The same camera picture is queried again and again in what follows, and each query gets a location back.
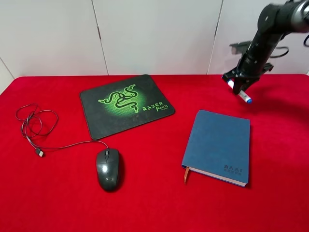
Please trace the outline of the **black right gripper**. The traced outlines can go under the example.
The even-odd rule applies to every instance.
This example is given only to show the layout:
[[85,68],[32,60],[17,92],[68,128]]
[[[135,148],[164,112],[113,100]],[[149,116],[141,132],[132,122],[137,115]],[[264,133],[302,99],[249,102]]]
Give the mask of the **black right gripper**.
[[263,54],[246,52],[241,56],[237,66],[224,73],[222,79],[225,82],[233,80],[233,93],[239,94],[241,90],[245,92],[261,75],[272,71],[273,67]]

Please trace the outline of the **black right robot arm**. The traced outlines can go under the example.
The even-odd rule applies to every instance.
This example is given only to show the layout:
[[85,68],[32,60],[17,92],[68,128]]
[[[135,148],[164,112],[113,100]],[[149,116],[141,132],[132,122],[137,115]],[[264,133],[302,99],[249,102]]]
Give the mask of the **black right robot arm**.
[[257,32],[251,41],[230,45],[233,54],[241,54],[238,64],[223,74],[222,79],[233,81],[233,93],[240,94],[259,81],[260,76],[273,69],[268,62],[283,38],[291,33],[308,33],[309,2],[289,0],[285,4],[267,5],[260,13]]

